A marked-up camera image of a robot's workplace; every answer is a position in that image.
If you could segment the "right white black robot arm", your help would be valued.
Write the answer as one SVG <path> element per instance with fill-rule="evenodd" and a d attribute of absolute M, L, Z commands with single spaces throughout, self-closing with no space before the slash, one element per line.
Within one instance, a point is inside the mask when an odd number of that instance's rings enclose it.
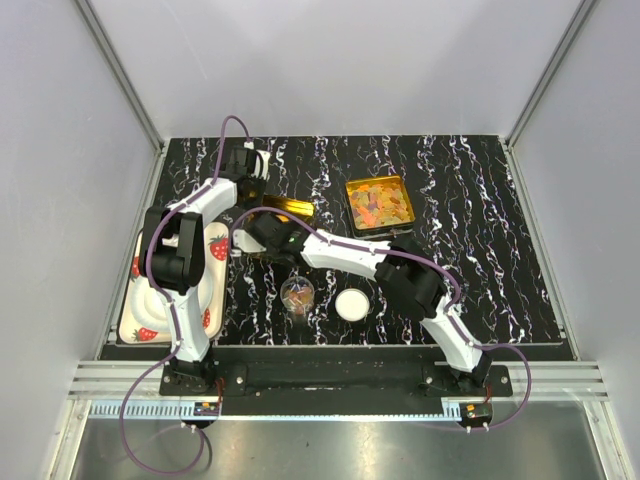
<path fill-rule="evenodd" d="M 411 237 L 352 239 L 315 230 L 301 220 L 284 222 L 273 210 L 263 209 L 232 238 L 234 247 L 247 254 L 376 282 L 389 305 L 420 323 L 440 347 L 460 393 L 472 397 L 488 387 L 492 360 L 453 310 L 460 286 Z"/>

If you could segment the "gold tin with lollipops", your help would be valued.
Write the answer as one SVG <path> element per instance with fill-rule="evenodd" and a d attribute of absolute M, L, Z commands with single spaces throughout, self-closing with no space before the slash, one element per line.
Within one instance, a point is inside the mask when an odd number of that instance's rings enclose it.
<path fill-rule="evenodd" d="M 314 219 L 314 214 L 315 214 L 315 207 L 312 203 L 307 202 L 307 201 L 302 201 L 302 200 L 296 200 L 296 199 L 291 199 L 291 198 L 286 198 L 286 197 L 278 197 L 278 196 L 271 196 L 271 195 L 266 195 L 263 198 L 263 206 L 264 207 L 269 207 L 269 208 L 275 208 L 278 210 L 282 210 L 292 216 L 295 216 L 296 218 L 298 218 L 302 223 L 305 223 L 306 225 L 309 225 L 313 219 Z M 247 231 L 249 233 L 249 221 L 252 219 L 252 217 L 255 214 L 258 213 L 263 213 L 263 212 L 270 212 L 273 214 L 276 214 L 278 218 L 280 218 L 283 222 L 288 222 L 291 219 L 289 217 L 287 217 L 286 215 L 282 214 L 282 213 L 276 213 L 276 212 L 272 212 L 272 211 L 260 211 L 257 213 L 252 213 L 248 216 L 247 221 L 243 224 L 243 226 L 239 229 L 243 229 L 245 231 Z M 308 239 L 308 237 L 311 235 L 311 233 L 309 232 L 308 228 L 305 228 L 305 241 Z M 285 265 L 289 265 L 289 266 L 300 266 L 303 264 L 303 260 L 301 263 L 281 263 L 281 264 L 285 264 Z"/>

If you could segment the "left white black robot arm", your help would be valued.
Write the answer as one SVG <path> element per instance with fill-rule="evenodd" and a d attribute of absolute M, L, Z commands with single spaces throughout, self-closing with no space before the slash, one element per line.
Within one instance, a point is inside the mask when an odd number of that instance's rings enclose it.
<path fill-rule="evenodd" d="M 214 176 L 190 195 L 168 206 L 149 208 L 144 216 L 139 271 L 148 279 L 168 316 L 170 361 L 185 365 L 181 384 L 196 396 L 215 386 L 216 372 L 203 363 L 210 342 L 197 298 L 204 275 L 205 227 L 232 208 L 262 204 L 271 154 L 247 142 L 218 158 Z"/>

